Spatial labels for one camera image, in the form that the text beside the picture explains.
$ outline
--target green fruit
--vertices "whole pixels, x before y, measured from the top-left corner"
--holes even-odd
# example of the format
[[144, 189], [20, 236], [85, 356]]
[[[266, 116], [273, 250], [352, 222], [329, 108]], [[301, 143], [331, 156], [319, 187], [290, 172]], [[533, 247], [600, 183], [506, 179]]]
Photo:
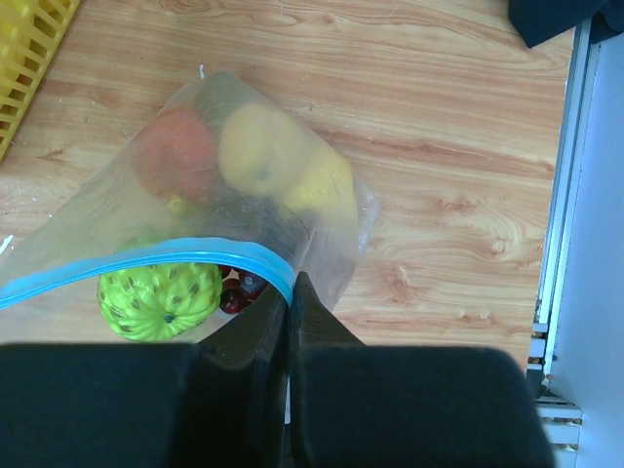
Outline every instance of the green fruit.
[[99, 277], [97, 300], [108, 325], [133, 341], [163, 341], [216, 311], [221, 274], [207, 263], [168, 263]]

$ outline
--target dark blue cloth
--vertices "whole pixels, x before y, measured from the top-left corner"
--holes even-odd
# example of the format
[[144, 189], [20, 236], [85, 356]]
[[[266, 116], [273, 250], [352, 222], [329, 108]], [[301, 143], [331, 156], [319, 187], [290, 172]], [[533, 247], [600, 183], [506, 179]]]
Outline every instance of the dark blue cloth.
[[508, 13], [528, 47], [588, 19], [594, 44], [624, 31], [624, 0], [509, 0]]

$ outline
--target white plastic scrap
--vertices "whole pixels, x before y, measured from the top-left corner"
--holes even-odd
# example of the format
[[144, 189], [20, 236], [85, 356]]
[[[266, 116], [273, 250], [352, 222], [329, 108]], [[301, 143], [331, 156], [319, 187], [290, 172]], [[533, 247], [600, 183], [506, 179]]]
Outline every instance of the white plastic scrap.
[[2, 245], [0, 246], [0, 255], [7, 249], [7, 247], [9, 247], [9, 244], [11, 244], [11, 242], [13, 242], [13, 234], [11, 234], [9, 237], [5, 238], [4, 241], [2, 241]]

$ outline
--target tabletop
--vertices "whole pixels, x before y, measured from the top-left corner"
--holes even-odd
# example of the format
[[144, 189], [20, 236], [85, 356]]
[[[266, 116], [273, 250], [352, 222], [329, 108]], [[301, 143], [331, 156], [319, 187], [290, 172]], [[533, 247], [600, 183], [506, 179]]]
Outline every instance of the tabletop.
[[[352, 332], [525, 363], [571, 43], [527, 49], [501, 0], [83, 2], [0, 166], [0, 240], [13, 248], [54, 216], [183, 84], [229, 70], [339, 149], [380, 200], [335, 309]], [[101, 318], [84, 313], [31, 310], [14, 325], [87, 339]]]

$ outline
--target wood grain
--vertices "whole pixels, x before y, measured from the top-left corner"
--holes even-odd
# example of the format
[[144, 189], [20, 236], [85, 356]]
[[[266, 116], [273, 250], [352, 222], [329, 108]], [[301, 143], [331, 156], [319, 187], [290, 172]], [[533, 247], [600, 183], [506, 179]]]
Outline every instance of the wood grain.
[[[336, 310], [353, 332], [525, 362], [570, 52], [569, 33], [526, 49], [501, 0], [90, 0], [0, 169], [0, 240], [43, 224], [200, 65], [228, 69], [381, 200]], [[84, 300], [84, 320], [40, 303], [0, 340], [108, 339]]]

